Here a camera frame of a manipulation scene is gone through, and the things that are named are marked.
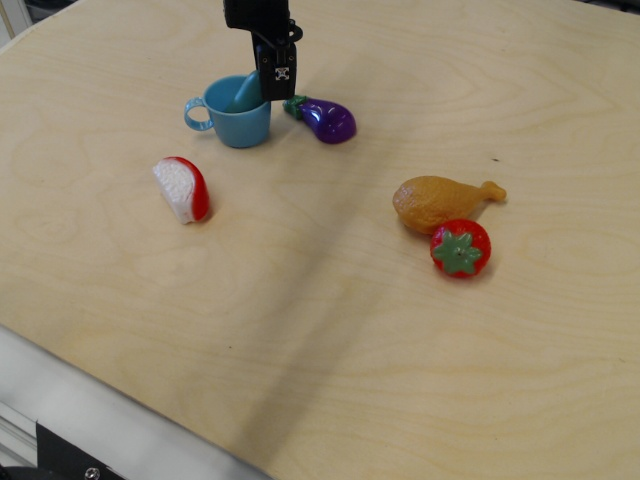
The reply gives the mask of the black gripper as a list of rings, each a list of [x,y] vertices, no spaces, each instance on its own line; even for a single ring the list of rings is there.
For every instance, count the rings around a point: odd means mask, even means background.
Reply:
[[[245,30],[256,42],[256,68],[265,101],[295,95],[297,49],[303,30],[290,15],[287,0],[224,0],[226,25]]]

